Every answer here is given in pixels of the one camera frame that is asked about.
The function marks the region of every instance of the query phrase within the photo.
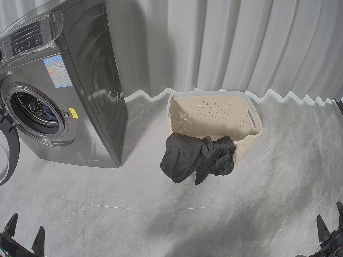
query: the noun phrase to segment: black jacket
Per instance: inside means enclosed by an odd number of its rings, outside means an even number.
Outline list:
[[[195,170],[198,185],[209,173],[227,175],[234,169],[232,156],[236,147],[229,136],[212,142],[210,136],[199,139],[173,133],[166,143],[160,168],[174,183],[182,182]]]

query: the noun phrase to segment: curtain fold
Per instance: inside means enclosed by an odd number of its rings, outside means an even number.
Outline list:
[[[0,0],[0,31],[48,1]],[[343,96],[342,0],[106,0],[106,10],[125,96]]]

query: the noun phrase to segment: black robotic claw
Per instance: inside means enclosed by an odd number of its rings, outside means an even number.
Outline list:
[[[340,216],[338,229],[330,233],[322,217],[318,215],[317,228],[318,240],[321,243],[320,250],[309,257],[343,257],[343,205],[341,202],[337,202],[336,205]]]
[[[25,247],[17,243],[13,237],[15,234],[15,228],[18,221],[18,214],[15,213],[8,221],[5,229],[0,233],[0,250],[2,250],[6,256],[20,256],[20,257],[44,257],[44,241],[45,230],[44,227],[40,227],[37,233],[36,239],[33,242],[33,253],[28,251]]]

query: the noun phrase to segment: control panel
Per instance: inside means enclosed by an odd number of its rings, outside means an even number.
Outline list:
[[[43,45],[43,39],[39,21],[26,25],[19,31],[11,34],[13,56],[24,51],[30,51],[30,49],[41,45]]]
[[[23,23],[0,38],[0,67],[50,43],[53,39],[50,16]]]

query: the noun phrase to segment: laundry basket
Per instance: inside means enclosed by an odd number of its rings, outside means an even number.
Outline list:
[[[251,100],[242,92],[178,92],[169,97],[170,133],[212,140],[230,136],[236,146],[234,163],[238,162],[256,137],[262,134],[262,123]]]

